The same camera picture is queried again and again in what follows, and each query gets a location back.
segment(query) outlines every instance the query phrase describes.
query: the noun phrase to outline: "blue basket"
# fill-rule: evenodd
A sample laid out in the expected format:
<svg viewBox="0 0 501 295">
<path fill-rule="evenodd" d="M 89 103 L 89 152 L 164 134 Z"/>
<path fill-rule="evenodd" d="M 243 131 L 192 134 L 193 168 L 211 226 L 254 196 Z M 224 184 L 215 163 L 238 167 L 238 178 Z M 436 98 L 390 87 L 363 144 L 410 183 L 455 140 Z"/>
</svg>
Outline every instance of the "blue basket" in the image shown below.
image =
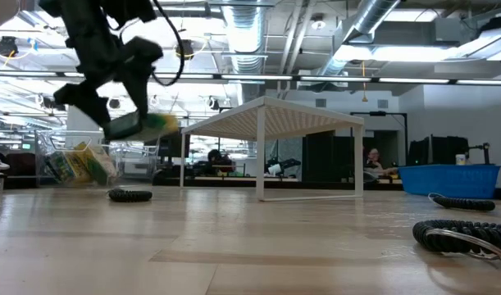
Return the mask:
<svg viewBox="0 0 501 295">
<path fill-rule="evenodd" d="M 501 166 L 429 165 L 400 167 L 403 189 L 407 193 L 445 197 L 493 198 Z"/>
</svg>

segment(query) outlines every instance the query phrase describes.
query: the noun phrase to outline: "wooden floor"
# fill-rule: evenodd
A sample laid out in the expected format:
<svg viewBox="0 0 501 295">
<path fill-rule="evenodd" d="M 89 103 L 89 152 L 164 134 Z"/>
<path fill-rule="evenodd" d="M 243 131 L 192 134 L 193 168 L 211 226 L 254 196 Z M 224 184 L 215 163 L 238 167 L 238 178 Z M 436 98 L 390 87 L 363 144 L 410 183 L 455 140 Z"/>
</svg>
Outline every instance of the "wooden floor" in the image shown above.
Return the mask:
<svg viewBox="0 0 501 295">
<path fill-rule="evenodd" d="M 501 223 L 501 202 L 473 213 L 401 192 L 259 203 L 246 188 L 146 189 L 154 199 L 138 204 L 104 189 L 0 197 L 0 294 L 501 294 L 501 261 L 412 237 L 421 220 Z"/>
</svg>

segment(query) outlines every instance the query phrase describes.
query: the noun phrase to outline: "white table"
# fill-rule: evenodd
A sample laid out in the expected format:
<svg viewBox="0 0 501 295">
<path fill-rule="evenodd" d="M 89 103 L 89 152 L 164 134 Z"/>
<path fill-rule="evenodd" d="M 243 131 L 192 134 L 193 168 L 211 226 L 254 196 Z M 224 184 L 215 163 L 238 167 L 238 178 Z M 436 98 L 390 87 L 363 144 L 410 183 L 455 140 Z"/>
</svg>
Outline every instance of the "white table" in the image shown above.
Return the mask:
<svg viewBox="0 0 501 295">
<path fill-rule="evenodd" d="M 265 198 L 265 177 L 257 173 L 256 195 L 260 201 L 293 201 L 363 196 L 363 118 L 276 98 L 261 97 L 184 128 L 181 145 L 180 187 L 184 187 L 186 135 L 204 135 L 257 142 L 257 171 L 265 170 L 265 141 L 314 134 L 342 128 L 354 129 L 354 195 Z"/>
</svg>

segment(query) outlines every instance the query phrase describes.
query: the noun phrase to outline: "computer monitor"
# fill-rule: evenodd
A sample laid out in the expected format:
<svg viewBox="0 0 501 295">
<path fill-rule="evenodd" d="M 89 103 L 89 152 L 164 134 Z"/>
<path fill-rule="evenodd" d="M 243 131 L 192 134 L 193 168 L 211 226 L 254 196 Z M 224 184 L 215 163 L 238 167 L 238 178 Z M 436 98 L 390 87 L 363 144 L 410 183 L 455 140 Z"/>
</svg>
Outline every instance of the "computer monitor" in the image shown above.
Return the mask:
<svg viewBox="0 0 501 295">
<path fill-rule="evenodd" d="M 164 157 L 181 157 L 181 143 L 182 143 L 182 128 L 175 131 L 172 134 L 166 134 L 159 138 L 159 153 L 158 155 L 164 159 Z M 155 146 L 157 145 L 157 139 L 150 140 L 144 143 L 145 146 Z M 184 146 L 184 156 L 188 157 L 190 152 L 190 135 L 186 135 L 185 146 Z"/>
<path fill-rule="evenodd" d="M 464 155 L 469 151 L 467 138 L 456 136 L 438 137 L 431 135 L 432 162 L 434 164 L 454 165 L 456 155 Z"/>
<path fill-rule="evenodd" d="M 419 166 L 429 163 L 429 138 L 412 141 L 408 149 L 407 166 Z"/>
</svg>

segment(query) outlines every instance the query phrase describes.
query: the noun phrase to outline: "coiled black cable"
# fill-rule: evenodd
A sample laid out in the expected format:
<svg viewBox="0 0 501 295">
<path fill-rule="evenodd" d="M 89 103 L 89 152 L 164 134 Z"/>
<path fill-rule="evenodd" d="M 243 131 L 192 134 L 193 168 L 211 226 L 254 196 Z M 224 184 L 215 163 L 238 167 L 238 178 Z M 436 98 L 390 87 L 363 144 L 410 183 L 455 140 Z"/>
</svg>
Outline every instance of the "coiled black cable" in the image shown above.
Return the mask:
<svg viewBox="0 0 501 295">
<path fill-rule="evenodd" d="M 108 192 L 108 197 L 114 202 L 147 202 L 152 199 L 149 191 L 126 191 L 114 188 Z"/>
<path fill-rule="evenodd" d="M 469 243 L 458 238 L 451 238 L 443 235 L 427 235 L 430 229 L 446 229 L 460 234 L 470 235 L 474 238 L 491 243 L 501 249 L 501 225 L 494 223 L 480 223 L 456 220 L 427 220 L 421 221 L 412 228 L 414 238 L 427 250 L 432 252 L 452 252 L 490 254 L 486 248 L 474 243 Z"/>
<path fill-rule="evenodd" d="M 429 199 L 445 208 L 457 208 L 476 211 L 492 211 L 496 205 L 492 201 L 478 201 L 461 198 L 444 197 L 439 193 L 430 193 Z"/>
</svg>

